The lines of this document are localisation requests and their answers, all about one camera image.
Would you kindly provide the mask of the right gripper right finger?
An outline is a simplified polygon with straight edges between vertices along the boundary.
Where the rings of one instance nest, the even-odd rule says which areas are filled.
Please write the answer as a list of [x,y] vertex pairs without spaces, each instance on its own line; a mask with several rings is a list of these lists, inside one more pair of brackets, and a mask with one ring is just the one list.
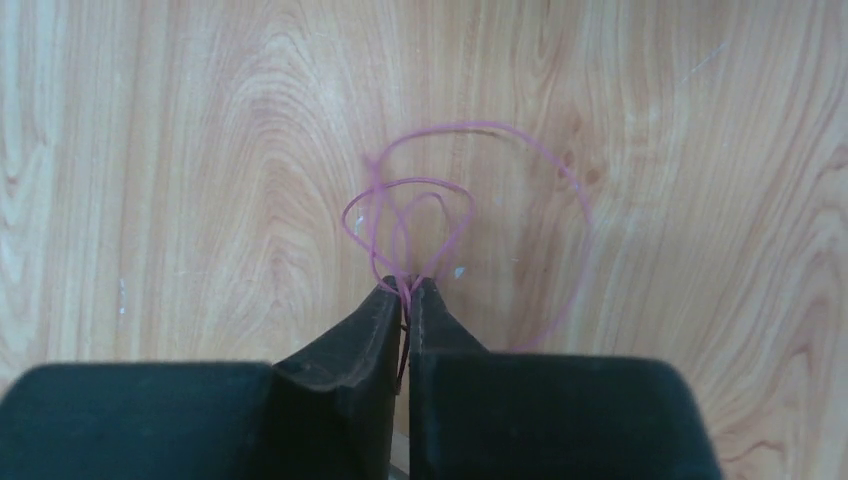
[[409,317],[414,479],[719,479],[693,393],[646,358],[487,350],[423,280]]

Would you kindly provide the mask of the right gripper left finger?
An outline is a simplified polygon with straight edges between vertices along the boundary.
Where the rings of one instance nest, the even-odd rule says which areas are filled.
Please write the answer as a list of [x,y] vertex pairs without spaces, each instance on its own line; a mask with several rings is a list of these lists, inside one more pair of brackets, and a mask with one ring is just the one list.
[[401,303],[387,276],[277,363],[50,363],[1,401],[5,479],[385,479]]

